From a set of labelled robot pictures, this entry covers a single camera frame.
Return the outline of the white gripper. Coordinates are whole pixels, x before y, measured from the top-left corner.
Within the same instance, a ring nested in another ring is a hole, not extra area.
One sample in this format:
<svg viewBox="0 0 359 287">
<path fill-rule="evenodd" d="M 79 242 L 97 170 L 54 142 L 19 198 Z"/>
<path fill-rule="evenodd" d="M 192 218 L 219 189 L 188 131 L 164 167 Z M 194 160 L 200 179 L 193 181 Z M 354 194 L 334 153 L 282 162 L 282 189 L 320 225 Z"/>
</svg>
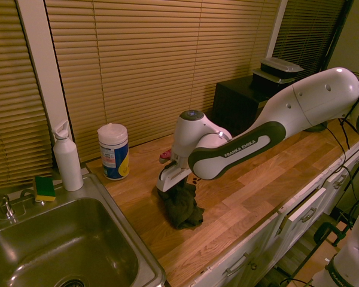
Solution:
<svg viewBox="0 0 359 287">
<path fill-rule="evenodd" d="M 159 174 L 156 183 L 156 187 L 158 190 L 166 192 L 178 183 L 181 188 L 187 187 L 187 176 L 191 174 L 191 170 L 188 166 L 187 160 L 160 160 L 160 162 L 168 162 L 168 164 Z"/>
</svg>

